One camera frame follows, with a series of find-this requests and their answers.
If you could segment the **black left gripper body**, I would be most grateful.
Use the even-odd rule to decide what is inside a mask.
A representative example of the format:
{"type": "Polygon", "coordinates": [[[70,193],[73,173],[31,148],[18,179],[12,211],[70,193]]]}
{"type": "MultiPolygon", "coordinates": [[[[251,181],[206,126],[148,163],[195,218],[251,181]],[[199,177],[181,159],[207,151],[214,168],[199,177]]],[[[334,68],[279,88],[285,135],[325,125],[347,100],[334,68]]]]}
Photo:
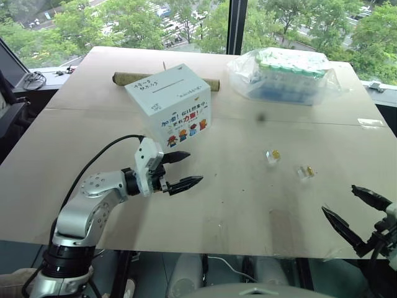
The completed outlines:
{"type": "Polygon", "coordinates": [[[149,170],[149,186],[152,192],[169,192],[170,184],[165,179],[166,170],[162,163],[149,170]]]}

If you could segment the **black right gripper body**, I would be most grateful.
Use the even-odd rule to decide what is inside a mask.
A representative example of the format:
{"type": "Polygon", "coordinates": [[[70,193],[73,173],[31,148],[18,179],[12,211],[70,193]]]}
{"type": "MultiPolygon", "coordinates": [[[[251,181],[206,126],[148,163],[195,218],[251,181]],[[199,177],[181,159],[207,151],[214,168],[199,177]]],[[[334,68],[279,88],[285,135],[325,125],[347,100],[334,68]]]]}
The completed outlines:
{"type": "Polygon", "coordinates": [[[371,258],[378,258],[379,255],[385,258],[396,257],[396,220],[386,218],[377,222],[375,231],[372,233],[368,244],[373,248],[371,258]]]}

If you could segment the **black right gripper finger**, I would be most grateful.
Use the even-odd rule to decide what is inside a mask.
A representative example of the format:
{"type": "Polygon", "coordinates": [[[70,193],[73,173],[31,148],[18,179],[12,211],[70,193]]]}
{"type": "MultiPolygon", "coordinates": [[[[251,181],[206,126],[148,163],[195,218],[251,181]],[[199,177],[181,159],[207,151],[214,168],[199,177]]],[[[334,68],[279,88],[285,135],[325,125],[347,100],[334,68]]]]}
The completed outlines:
{"type": "Polygon", "coordinates": [[[368,253],[367,244],[350,229],[349,224],[345,220],[325,206],[322,206],[321,210],[333,229],[352,246],[359,257],[363,257],[368,253]]]}
{"type": "Polygon", "coordinates": [[[392,204],[390,200],[370,189],[356,185],[351,185],[351,187],[353,195],[357,196],[367,205],[375,208],[376,210],[386,211],[387,207],[392,204]]]}

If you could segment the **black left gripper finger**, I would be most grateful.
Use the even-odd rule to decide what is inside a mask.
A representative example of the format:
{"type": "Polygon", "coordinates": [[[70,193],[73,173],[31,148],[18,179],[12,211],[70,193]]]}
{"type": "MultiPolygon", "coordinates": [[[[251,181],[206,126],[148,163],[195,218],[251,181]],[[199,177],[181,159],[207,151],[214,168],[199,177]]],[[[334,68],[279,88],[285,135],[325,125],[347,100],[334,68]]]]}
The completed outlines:
{"type": "Polygon", "coordinates": [[[167,183],[167,191],[170,196],[173,196],[175,194],[178,194],[180,192],[184,192],[199,182],[203,179],[203,176],[189,176],[186,178],[181,179],[179,182],[170,184],[167,183]]]}
{"type": "Polygon", "coordinates": [[[183,159],[190,156],[189,152],[186,151],[174,151],[165,153],[161,160],[161,164],[173,164],[182,161],[183,159]]]}

